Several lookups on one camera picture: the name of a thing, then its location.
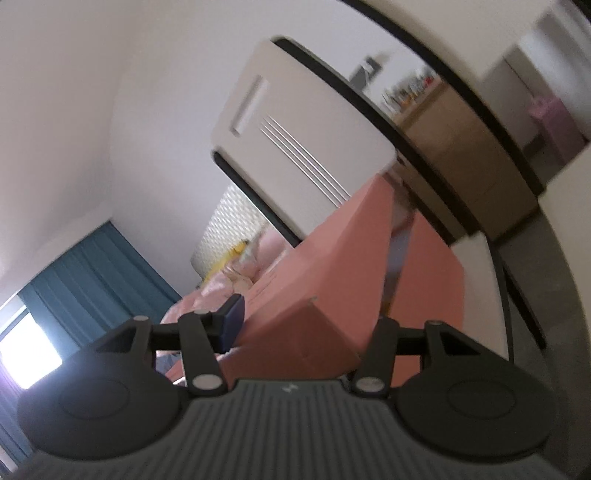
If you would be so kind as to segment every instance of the yellow pillow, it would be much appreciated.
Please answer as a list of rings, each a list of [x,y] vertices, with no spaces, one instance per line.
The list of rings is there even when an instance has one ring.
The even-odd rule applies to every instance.
[[[209,270],[209,272],[207,272],[207,275],[205,275],[205,278],[203,279],[203,285],[205,285],[207,283],[207,281],[211,277],[213,277],[214,274],[216,274],[221,269],[223,269],[230,260],[233,260],[234,258],[240,257],[240,255],[242,255],[242,252],[244,252],[244,249],[247,247],[247,245],[248,245],[248,240],[243,240],[242,242],[240,242],[239,244],[234,245],[230,250],[228,250],[220,258],[220,260],[218,260],[217,262],[215,262],[215,264]]]

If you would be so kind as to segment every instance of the textured headboard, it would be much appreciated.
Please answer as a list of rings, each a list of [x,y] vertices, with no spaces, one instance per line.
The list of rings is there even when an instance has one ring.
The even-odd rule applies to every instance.
[[[211,267],[234,245],[252,239],[268,221],[234,184],[222,196],[203,238],[191,257],[195,271],[205,278]]]

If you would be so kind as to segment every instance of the bright window light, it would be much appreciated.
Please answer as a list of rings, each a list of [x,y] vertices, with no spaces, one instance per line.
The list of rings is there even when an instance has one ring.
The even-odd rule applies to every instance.
[[[22,388],[29,388],[61,365],[56,349],[30,313],[2,339],[0,354],[8,373]]]

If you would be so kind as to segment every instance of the pink cardboard box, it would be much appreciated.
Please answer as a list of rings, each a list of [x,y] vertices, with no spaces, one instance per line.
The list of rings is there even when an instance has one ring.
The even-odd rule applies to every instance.
[[[451,249],[419,212],[415,212],[404,266],[388,316],[403,327],[423,328],[442,320],[458,330],[464,318],[464,269]],[[398,356],[392,386],[420,370],[417,356]]]
[[[380,176],[335,211],[246,294],[237,378],[334,378],[354,370],[379,316],[394,191]]]

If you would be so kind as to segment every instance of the logo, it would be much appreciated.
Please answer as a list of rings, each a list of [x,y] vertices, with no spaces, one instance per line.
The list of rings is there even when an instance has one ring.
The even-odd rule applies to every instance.
[[[291,394],[291,392],[295,391],[295,390],[299,390],[300,387],[298,387],[297,385],[290,383],[289,385],[286,385],[285,387],[281,387],[281,389],[285,392],[285,393],[289,393]]]

